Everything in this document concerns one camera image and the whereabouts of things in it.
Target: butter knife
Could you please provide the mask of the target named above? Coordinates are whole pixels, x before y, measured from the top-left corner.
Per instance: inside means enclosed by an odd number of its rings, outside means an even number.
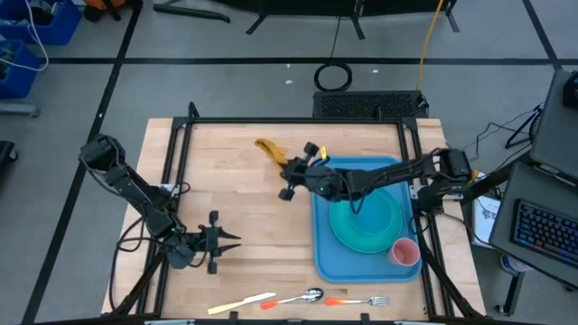
[[[251,297],[247,297],[247,298],[243,299],[243,301],[241,301],[241,302],[232,302],[232,303],[220,305],[220,306],[217,306],[217,307],[209,308],[209,309],[207,309],[207,313],[208,313],[209,315],[214,315],[214,314],[217,314],[217,313],[220,313],[220,312],[223,312],[223,311],[232,310],[232,309],[234,309],[234,308],[237,308],[237,307],[242,306],[242,305],[247,304],[247,303],[258,302],[258,301],[261,301],[261,300],[264,300],[264,299],[267,299],[267,298],[271,298],[271,297],[273,297],[273,296],[275,296],[275,295],[276,295],[275,292],[265,292],[265,293],[261,293],[261,294],[258,294],[258,295],[254,295],[254,296],[251,296]]]

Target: plastic cup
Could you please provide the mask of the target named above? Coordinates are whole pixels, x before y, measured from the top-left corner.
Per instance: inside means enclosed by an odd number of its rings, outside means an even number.
[[[419,246],[409,238],[399,238],[387,252],[391,263],[402,266],[413,266],[419,261]]]

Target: wooden tabletop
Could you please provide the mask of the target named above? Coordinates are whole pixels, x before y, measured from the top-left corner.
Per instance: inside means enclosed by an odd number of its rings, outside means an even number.
[[[161,180],[171,123],[171,119],[149,120],[136,170],[151,184],[158,184]],[[418,125],[424,153],[445,147],[439,120],[422,119],[418,120]],[[286,148],[287,157],[302,156],[303,146],[311,141],[325,145],[329,155],[391,155],[401,158],[394,125],[194,125],[184,176],[191,191],[182,196],[179,217],[188,229],[194,231],[199,224],[207,224],[209,212],[216,209],[219,211],[219,224],[229,233],[242,237],[242,246],[219,259],[218,274],[207,274],[206,265],[199,269],[170,269],[163,316],[227,318],[227,313],[209,316],[207,309],[259,293],[274,292],[276,298],[283,299],[300,295],[311,287],[321,287],[326,297],[367,299],[386,296],[390,306],[330,307],[322,302],[296,302],[263,311],[255,303],[238,308],[239,317],[358,320],[360,313],[368,312],[372,320],[425,320],[421,276],[409,283],[346,284],[327,283],[321,279],[312,260],[310,194],[300,188],[291,202],[277,198],[284,182],[278,176],[276,166],[255,147],[254,142],[259,137],[271,139]],[[406,138],[410,157],[413,157],[411,135],[407,130]],[[181,140],[177,142],[173,178]],[[459,203],[445,202],[444,208],[447,214],[461,218]],[[137,218],[136,211],[129,207],[123,231]],[[448,275],[471,305],[485,314],[463,224],[439,216],[437,225]],[[137,235],[135,231],[129,237]],[[229,244],[228,240],[219,242]],[[132,254],[119,254],[114,286],[116,303],[120,303],[143,272],[145,256],[146,245]],[[437,312],[443,314],[439,283],[435,275],[431,275]],[[156,285],[155,278],[148,310],[152,309]],[[107,299],[103,311],[109,311]]]

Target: gray floor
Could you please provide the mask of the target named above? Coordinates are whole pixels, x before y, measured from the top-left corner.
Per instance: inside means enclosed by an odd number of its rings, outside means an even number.
[[[248,36],[255,14],[194,1],[231,16],[232,23],[153,12],[147,3],[135,28],[128,58],[326,57],[337,19],[269,17]],[[532,2],[559,58],[578,59],[574,0]],[[431,58],[547,59],[532,22],[518,0],[460,0],[453,33],[440,17]],[[115,58],[130,12],[115,23],[82,21],[67,47],[49,47],[52,58]],[[350,21],[341,22],[335,56],[418,58],[432,14],[364,18],[367,39],[359,41]],[[310,116],[316,88],[315,64],[139,65],[125,64],[101,132],[119,139],[129,163],[136,163],[150,117],[185,114],[194,101],[203,116]],[[567,70],[578,67],[564,67]],[[35,81],[28,98],[42,109],[36,119],[0,116],[0,139],[16,142],[21,154],[0,188],[0,324],[20,322],[60,217],[112,65],[53,64]],[[415,87],[415,65],[352,65],[350,90],[406,90]],[[462,148],[489,121],[503,123],[545,99],[552,66],[428,65],[424,93],[431,116],[441,118],[451,146]],[[327,70],[322,83],[336,86],[344,76]],[[518,126],[521,117],[512,126]],[[514,150],[498,132],[480,145],[472,166],[492,171]],[[468,155],[474,156],[473,148]],[[97,316],[103,302],[114,241],[126,204],[86,179],[55,265],[37,320]],[[509,276],[498,254],[472,249],[488,314],[502,303]],[[578,318],[578,294],[539,273],[527,276],[511,320],[569,324]]]

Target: orange-handled fork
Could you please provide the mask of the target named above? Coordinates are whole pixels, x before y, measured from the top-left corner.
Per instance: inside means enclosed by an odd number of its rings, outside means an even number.
[[[388,297],[371,297],[367,300],[348,300],[348,299],[340,299],[340,298],[327,298],[325,299],[325,304],[328,306],[336,306],[340,304],[348,304],[348,303],[368,303],[372,306],[389,306],[389,298]]]

